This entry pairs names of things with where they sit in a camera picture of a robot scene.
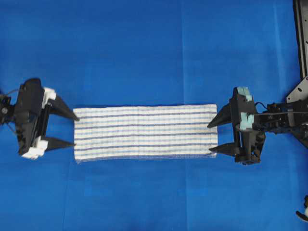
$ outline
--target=blue fabric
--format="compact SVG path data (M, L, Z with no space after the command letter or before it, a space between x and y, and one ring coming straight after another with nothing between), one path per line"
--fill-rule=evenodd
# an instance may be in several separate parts
M221 109L235 86L281 102L300 80L291 0L0 0L0 22L0 88L40 77L71 107ZM52 116L47 133L72 141L73 123ZM0 137L1 230L307 229L295 210L308 155L290 135L268 134L254 166L223 155L78 165L73 149L31 161L7 127Z

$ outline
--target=wire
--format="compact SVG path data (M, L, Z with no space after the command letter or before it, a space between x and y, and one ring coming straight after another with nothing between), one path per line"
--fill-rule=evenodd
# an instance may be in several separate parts
M9 125L9 123L5 123L9 129L14 133L14 134L17 134L16 131L14 131L14 129L11 127L11 125Z
M272 116L272 115L283 115L283 114L308 114L308 112L278 112L278 113L260 113L260 114L252 114L253 116Z
M12 94L12 93L14 93L14 92L21 92L21 91L23 91L23 90L21 90L21 89L14 89L14 90L12 90L12 91L10 91L9 93L6 93L5 95L7 96L7 95L10 95L10 94Z
M263 103L261 103L261 102L256 102L255 106L257 106L258 104L261 104L266 110L268 110L268 108Z

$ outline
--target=white object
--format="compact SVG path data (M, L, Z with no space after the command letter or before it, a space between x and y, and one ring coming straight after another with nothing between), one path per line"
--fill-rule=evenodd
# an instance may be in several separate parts
M43 98L43 103L42 103L42 109L45 108L45 105L48 103L48 100L56 100L56 92L54 91L54 89L51 88L44 88L45 93L44 93L44 98Z
M215 157L215 104L77 108L75 159Z
M39 156L43 156L45 150L48 147L48 141L41 140L41 137L37 137L34 140L33 147L30 147L29 151L22 155L24 158L37 159Z

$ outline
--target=white towel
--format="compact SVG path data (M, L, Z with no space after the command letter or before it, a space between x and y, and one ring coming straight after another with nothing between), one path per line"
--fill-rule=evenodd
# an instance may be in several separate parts
M76 108L75 159L215 157L215 104Z

